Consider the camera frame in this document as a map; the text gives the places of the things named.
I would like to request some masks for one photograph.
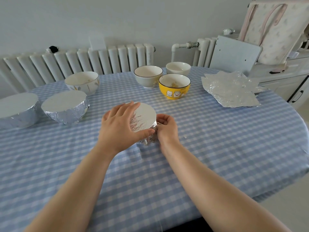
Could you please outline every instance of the cartoon cat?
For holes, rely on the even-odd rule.
[[[175,91],[173,97],[179,97],[180,96],[180,91]]]
[[[166,95],[167,95],[168,97],[172,97],[173,92],[168,90],[168,91],[166,92]]]

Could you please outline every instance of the floor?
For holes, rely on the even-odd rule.
[[[309,128],[309,99],[297,110]],[[309,174],[261,203],[293,232],[309,231]]]

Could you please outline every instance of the bag handle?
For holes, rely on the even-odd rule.
[[[277,17],[276,17],[276,19],[275,19],[275,22],[274,22],[274,24],[273,24],[274,26],[276,26],[276,25],[279,23],[280,19],[282,18],[284,12],[286,11],[286,9],[287,9],[287,7],[288,7],[287,4],[282,3],[282,4],[278,4],[278,5],[274,6],[274,7],[268,12],[268,14],[266,15],[266,17],[265,17],[265,19],[264,19],[264,22],[263,22],[263,24],[262,24],[262,27],[261,27],[261,36],[260,36],[260,40],[259,40],[259,43],[258,43],[259,46],[262,44],[262,42],[263,42],[263,40],[264,40],[264,30],[265,30],[265,26],[266,26],[267,21],[268,21],[269,17],[271,16],[271,14],[272,14],[279,6],[283,6],[283,7],[282,7],[282,9],[280,10],[280,12],[278,13],[278,15],[277,15]]]
[[[271,14],[272,14],[278,7],[280,7],[280,6],[283,6],[283,8],[280,10],[280,12],[278,13],[278,15],[277,15],[277,17],[276,17],[276,19],[275,19],[274,26],[276,26],[276,25],[279,23],[280,19],[282,18],[284,12],[286,11],[288,5],[285,4],[285,3],[277,4],[277,5],[274,6],[274,7],[268,12],[268,14],[266,15],[266,17],[265,17],[265,19],[264,19],[264,21],[263,21],[262,27],[261,27],[261,36],[260,36],[260,39],[259,39],[259,42],[258,42],[258,45],[259,45],[259,46],[262,44],[262,42],[263,42],[263,40],[264,40],[264,38],[263,38],[264,30],[265,30],[265,26],[266,26],[266,23],[267,23],[269,17],[270,17]],[[245,24],[243,25],[243,27],[242,27],[242,29],[241,29],[241,32],[242,32],[243,29],[244,29],[244,31],[243,31],[243,34],[241,34],[241,35],[239,36],[239,38],[238,38],[239,41],[245,41],[245,37],[246,37],[246,34],[247,34],[247,32],[248,32],[249,25],[250,25],[250,23],[251,23],[251,21],[252,21],[252,19],[253,19],[253,15],[254,15],[254,13],[255,13],[257,7],[258,7],[258,4],[254,4],[254,5],[252,5],[252,6],[250,7],[250,9],[247,11],[247,15],[246,15],[245,21],[244,21]]]

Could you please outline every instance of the person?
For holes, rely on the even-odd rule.
[[[66,183],[33,219],[26,232],[85,231],[107,168],[119,152],[154,133],[132,132],[140,103],[115,106],[102,117],[98,142]],[[184,148],[173,117],[157,115],[160,149],[186,193],[214,232],[290,231],[257,202],[207,168]]]

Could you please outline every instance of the tablecloth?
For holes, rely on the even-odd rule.
[[[0,230],[22,231],[95,145],[102,115],[131,100],[175,117],[181,143],[257,201],[306,174],[308,130],[297,112],[272,91],[258,95],[259,107],[224,108],[200,79],[216,72],[192,67],[190,90],[175,101],[158,86],[144,89],[133,72],[102,75],[78,124],[42,116],[26,129],[0,130]],[[65,90],[60,81],[33,93],[44,101]],[[159,144],[134,144],[111,162],[88,230],[161,231],[199,216]]]

